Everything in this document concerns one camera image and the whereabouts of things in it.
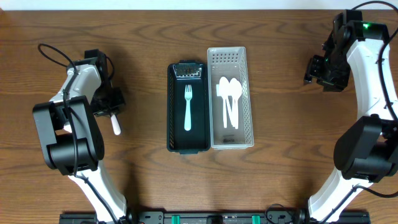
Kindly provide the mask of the white plastic spoon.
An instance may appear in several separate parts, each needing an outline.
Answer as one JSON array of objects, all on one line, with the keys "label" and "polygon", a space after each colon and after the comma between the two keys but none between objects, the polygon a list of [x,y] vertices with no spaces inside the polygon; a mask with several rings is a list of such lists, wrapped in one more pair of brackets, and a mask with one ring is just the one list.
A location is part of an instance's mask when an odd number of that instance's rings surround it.
[{"label": "white plastic spoon", "polygon": [[115,114],[111,115],[111,124],[113,127],[113,131],[115,135],[120,135],[121,134],[121,127],[119,125],[118,118]]},{"label": "white plastic spoon", "polygon": [[238,106],[238,100],[242,95],[243,89],[241,83],[236,79],[232,78],[230,83],[230,93],[233,99],[233,121],[234,121],[234,127],[236,129],[239,128],[239,106]]},{"label": "white plastic spoon", "polygon": [[233,88],[236,79],[232,78],[227,86],[227,94],[228,94],[228,103],[229,103],[229,118],[233,127],[235,127],[235,118],[234,118],[234,100],[229,100],[230,97],[233,98]]},{"label": "white plastic spoon", "polygon": [[227,113],[231,114],[231,106],[229,103],[229,81],[226,77],[220,78],[219,94],[223,99],[223,126],[227,128]]}]

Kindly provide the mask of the mint green plastic fork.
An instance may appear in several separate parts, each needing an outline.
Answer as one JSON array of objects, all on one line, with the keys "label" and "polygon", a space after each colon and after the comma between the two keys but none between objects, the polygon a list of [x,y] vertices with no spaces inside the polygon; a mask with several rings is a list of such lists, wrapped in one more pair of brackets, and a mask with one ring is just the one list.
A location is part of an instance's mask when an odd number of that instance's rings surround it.
[{"label": "mint green plastic fork", "polygon": [[185,94],[184,94],[185,101],[186,101],[184,129],[186,131],[189,131],[192,128],[191,108],[190,108],[190,101],[192,99],[192,96],[193,96],[192,86],[186,85]]}]

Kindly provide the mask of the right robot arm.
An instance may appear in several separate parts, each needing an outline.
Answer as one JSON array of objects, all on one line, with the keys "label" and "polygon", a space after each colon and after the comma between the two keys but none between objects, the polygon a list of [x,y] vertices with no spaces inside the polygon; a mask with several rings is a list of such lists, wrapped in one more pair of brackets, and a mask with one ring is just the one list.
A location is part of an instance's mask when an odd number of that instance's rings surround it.
[{"label": "right robot arm", "polygon": [[397,94],[389,63],[393,37],[385,24],[364,21],[356,6],[334,18],[324,56],[310,59],[304,82],[341,92],[353,79],[358,111],[354,125],[335,144],[332,173],[294,223],[363,223],[363,215],[346,211],[348,204],[396,174]]}]

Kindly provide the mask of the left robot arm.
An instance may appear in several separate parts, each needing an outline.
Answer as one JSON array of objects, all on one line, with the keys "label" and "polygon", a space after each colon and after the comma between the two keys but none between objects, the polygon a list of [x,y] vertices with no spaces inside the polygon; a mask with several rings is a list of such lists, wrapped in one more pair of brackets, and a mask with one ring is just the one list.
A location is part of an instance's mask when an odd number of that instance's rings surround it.
[{"label": "left robot arm", "polygon": [[64,218],[65,223],[134,221],[104,166],[104,141],[96,122],[96,117],[108,116],[114,133],[121,134],[117,115],[125,101],[111,82],[112,64],[98,49],[85,51],[82,60],[66,65],[67,79],[59,92],[32,109],[46,165],[74,181],[96,212],[92,218]]}]

